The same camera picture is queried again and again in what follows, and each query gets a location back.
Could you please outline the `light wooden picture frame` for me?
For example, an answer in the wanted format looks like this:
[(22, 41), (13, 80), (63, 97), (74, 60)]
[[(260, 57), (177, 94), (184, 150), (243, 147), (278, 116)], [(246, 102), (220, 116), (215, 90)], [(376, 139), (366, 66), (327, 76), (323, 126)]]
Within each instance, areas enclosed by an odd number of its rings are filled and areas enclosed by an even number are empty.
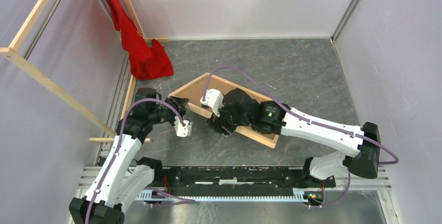
[[(202, 74), (201, 76), (193, 79), (184, 86), (171, 92), (169, 96), (189, 99), (189, 102), (186, 105), (187, 109), (202, 117), (209, 119), (212, 115), (212, 111), (210, 109), (203, 108), (200, 103), (200, 99), (203, 96), (203, 89), (205, 88), (208, 76), (209, 76), (208, 72)], [(246, 87), (243, 87), (241, 85), (238, 85), (236, 83), (233, 83), (216, 75), (213, 75), (211, 77), (208, 88), (217, 89), (221, 91), (223, 94), (226, 94), (227, 92), (235, 88), (239, 88), (245, 91), (251, 98), (255, 99), (258, 102), (270, 100), (268, 96), (250, 90)], [(250, 127), (237, 127), (235, 132), (244, 135), (248, 138), (251, 138), (254, 141), (266, 145), (270, 148), (275, 148), (279, 138), (279, 135), (277, 134), (261, 134), (257, 131), (252, 130)]]

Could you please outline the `brown hardboard backing board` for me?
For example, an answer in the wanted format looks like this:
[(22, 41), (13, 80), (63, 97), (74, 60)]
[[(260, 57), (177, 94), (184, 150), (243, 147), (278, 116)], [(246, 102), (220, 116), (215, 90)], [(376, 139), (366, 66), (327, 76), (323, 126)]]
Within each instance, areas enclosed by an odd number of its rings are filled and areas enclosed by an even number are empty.
[[(179, 98), (187, 98), (189, 99), (186, 108), (200, 116), (205, 118), (209, 118), (212, 115), (211, 109), (205, 109), (201, 106), (200, 99), (203, 96), (203, 91), (205, 88), (205, 84), (209, 73), (205, 73), (194, 80), (188, 82), (184, 86), (178, 88), (177, 90), (171, 92), (168, 96), (174, 96)], [(259, 92), (250, 90), (246, 87), (223, 79), (219, 76), (213, 75), (208, 84), (209, 89), (217, 89), (221, 91), (223, 94), (228, 93), (233, 89), (241, 89), (245, 91), (251, 98), (255, 99), (258, 102), (263, 101), (272, 101), (272, 99), (268, 96), (260, 94)]]

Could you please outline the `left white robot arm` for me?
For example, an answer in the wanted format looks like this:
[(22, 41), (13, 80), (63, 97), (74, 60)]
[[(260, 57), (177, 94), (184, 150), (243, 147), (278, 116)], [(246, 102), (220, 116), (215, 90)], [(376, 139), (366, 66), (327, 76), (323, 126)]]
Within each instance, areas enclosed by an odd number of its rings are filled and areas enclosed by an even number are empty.
[(169, 123), (178, 137), (187, 137), (191, 121), (186, 120), (189, 99), (165, 99), (152, 88), (141, 88), (133, 104), (118, 123), (109, 155), (91, 186), (81, 198), (74, 197), (69, 212), (74, 223), (124, 223), (128, 208), (148, 185), (163, 182), (162, 162), (141, 158), (128, 178), (125, 174), (153, 130), (154, 125)]

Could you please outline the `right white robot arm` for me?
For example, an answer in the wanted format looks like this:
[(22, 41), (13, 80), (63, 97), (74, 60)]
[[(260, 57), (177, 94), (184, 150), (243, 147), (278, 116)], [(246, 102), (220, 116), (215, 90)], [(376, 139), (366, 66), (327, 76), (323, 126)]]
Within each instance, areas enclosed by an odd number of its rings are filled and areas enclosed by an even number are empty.
[(200, 102), (212, 110), (207, 125), (225, 137), (238, 127), (250, 127), (261, 134), (294, 136), (335, 149), (334, 153), (306, 159), (301, 180), (307, 186), (346, 171), (366, 179), (378, 176), (381, 141), (378, 125), (372, 122), (342, 125), (273, 100), (258, 102), (241, 89), (227, 94), (209, 89)]

